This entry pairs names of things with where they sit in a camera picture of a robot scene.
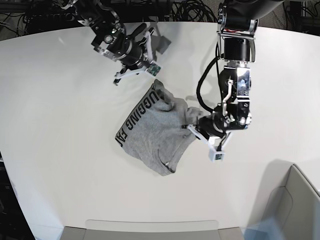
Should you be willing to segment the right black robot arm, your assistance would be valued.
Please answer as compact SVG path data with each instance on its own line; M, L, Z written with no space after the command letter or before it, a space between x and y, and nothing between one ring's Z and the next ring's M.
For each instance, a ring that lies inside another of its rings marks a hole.
M73 8L77 21L94 32L91 45L96 52L121 63L121 70L114 75L115 85L132 75L146 73L153 78L158 75L161 66L154 59L153 27L143 22L127 33L117 12L100 0L61 0L59 3L63 10Z

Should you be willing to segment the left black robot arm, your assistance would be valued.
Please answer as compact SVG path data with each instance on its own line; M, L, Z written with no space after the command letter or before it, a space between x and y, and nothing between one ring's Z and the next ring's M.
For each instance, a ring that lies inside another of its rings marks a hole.
M196 88L200 106L209 112L187 128L209 147L209 158L222 160L233 131L245 130L252 122L250 113L251 69L256 60L255 32L259 20L282 4L281 0L225 0L218 8L215 58L206 67ZM217 72L220 103L205 104L201 86L213 66L225 61Z

